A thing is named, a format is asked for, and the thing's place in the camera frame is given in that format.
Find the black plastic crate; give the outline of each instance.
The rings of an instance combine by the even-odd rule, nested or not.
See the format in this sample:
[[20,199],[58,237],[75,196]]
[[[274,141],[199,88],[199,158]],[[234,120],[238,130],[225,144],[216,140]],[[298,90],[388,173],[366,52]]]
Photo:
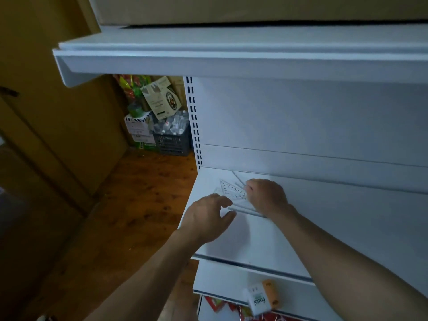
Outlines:
[[187,156],[190,151],[190,125],[181,135],[167,135],[153,133],[154,141],[159,153],[168,155]]

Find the ruler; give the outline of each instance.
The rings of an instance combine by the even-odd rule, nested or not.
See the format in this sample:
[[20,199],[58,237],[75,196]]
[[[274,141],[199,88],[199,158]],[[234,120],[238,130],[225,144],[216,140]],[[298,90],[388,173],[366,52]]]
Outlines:
[[229,199],[247,199],[247,193],[242,188],[220,180],[221,190]]

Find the forearm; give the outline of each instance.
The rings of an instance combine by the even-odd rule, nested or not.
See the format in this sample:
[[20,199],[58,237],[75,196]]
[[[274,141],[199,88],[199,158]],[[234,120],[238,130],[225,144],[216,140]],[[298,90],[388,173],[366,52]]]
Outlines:
[[134,275],[85,321],[155,321],[198,241],[177,230]]
[[272,220],[295,249],[324,298],[344,320],[428,318],[426,297],[297,211],[283,210]]

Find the hand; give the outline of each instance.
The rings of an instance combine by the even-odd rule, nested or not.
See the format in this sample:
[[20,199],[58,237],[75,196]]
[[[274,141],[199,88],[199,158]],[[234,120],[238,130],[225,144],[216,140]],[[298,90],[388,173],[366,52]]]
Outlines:
[[287,211],[291,206],[288,204],[284,189],[270,180],[248,180],[245,191],[249,202],[256,210],[270,219],[278,213]]
[[235,211],[229,211],[225,216],[220,216],[221,208],[230,205],[232,201],[225,196],[212,194],[202,197],[186,211],[179,230],[194,237],[199,245],[214,241],[227,230],[236,216]]

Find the wooden floor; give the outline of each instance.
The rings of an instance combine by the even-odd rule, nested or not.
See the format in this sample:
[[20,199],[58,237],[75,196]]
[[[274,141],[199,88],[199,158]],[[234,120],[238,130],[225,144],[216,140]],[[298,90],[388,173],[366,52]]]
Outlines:
[[[195,158],[133,150],[101,187],[105,194],[19,320],[47,313],[81,321],[148,260],[177,229],[197,175]],[[190,261],[160,321],[196,320]]]

